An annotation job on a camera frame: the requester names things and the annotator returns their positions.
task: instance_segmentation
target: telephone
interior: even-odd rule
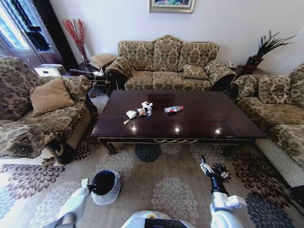
[[[231,62],[230,60],[228,60],[226,62],[226,66],[229,67],[230,69],[236,69],[237,68],[236,62]]]

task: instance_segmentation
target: cable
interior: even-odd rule
[[[92,89],[91,89],[91,91],[89,92],[89,97],[90,97],[90,95],[91,95],[91,92],[93,91],[93,89],[94,89],[94,86],[95,86],[95,84],[96,84],[96,76],[97,75],[95,75],[95,77],[94,77],[94,84],[93,84],[93,87],[92,87]]]
[[[76,70],[76,69],[70,69],[70,71],[81,72],[81,73],[94,73],[94,72],[90,72],[90,71],[82,71],[82,70]]]

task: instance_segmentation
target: wastebasket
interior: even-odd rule
[[[121,187],[120,175],[112,170],[102,170],[98,172],[92,179],[92,183],[88,188],[92,191],[91,197],[94,203],[98,205],[106,205],[113,203]]]

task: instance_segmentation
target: dark wooden coffee table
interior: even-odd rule
[[[152,117],[126,112],[136,111],[141,103],[153,102]],[[164,108],[184,106],[177,113]],[[210,143],[229,144],[226,152],[267,138],[222,92],[113,91],[92,132],[92,137],[115,154],[112,143]]]

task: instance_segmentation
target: red decorative branches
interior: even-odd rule
[[[67,31],[73,38],[73,40],[76,43],[76,46],[78,47],[79,51],[83,55],[84,61],[87,61],[86,57],[86,51],[85,51],[85,37],[86,37],[86,25],[81,20],[69,20],[64,19],[62,20],[63,25],[66,27]]]

